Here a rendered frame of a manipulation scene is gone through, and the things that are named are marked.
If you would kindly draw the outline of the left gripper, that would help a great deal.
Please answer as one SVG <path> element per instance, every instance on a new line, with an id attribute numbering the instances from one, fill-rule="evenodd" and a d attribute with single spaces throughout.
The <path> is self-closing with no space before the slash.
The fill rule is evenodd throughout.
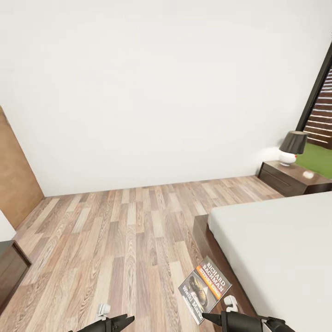
<path id="1" fill-rule="evenodd" d="M 121 332 L 134 320 L 134 316 L 128 318 L 128 314 L 123 314 L 111 319 L 107 317 L 106 320 L 99 320 L 83 329 L 84 332 Z"/>

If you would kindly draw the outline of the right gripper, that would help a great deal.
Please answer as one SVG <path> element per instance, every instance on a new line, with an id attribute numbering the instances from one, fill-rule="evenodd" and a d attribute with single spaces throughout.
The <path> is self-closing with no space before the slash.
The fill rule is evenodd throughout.
<path id="1" fill-rule="evenodd" d="M 221 311 L 221 314 L 202 313 L 202 317 L 222 326 L 222 332 L 249 332 L 246 314 Z"/>

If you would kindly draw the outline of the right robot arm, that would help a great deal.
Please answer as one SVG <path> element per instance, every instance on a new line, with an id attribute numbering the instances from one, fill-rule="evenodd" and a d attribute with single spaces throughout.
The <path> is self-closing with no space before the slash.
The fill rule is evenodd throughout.
<path id="1" fill-rule="evenodd" d="M 234 296 L 227 296 L 224 302 L 228 308 L 221 314 L 202 313 L 202 317 L 222 326 L 222 332 L 296 332 L 285 325 L 286 321 L 275 317 L 251 317 L 238 313 Z M 262 319 L 267 320 L 262 324 Z"/>

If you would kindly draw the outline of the hardback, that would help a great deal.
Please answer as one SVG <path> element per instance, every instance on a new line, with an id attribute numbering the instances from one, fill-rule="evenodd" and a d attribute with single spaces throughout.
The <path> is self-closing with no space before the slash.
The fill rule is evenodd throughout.
<path id="1" fill-rule="evenodd" d="M 178 287 L 197 325 L 210 313 L 233 284 L 207 255 Z"/>

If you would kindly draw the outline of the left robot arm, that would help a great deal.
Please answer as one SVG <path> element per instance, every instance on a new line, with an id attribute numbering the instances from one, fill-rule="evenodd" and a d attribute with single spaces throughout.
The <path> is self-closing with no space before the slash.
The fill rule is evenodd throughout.
<path id="1" fill-rule="evenodd" d="M 81 329 L 78 332 L 121 332 L 135 320 L 134 316 L 128 318 L 128 314 L 123 314 L 114 318 L 108 318 L 110 305 L 100 303 L 95 314 L 95 323 Z"/>

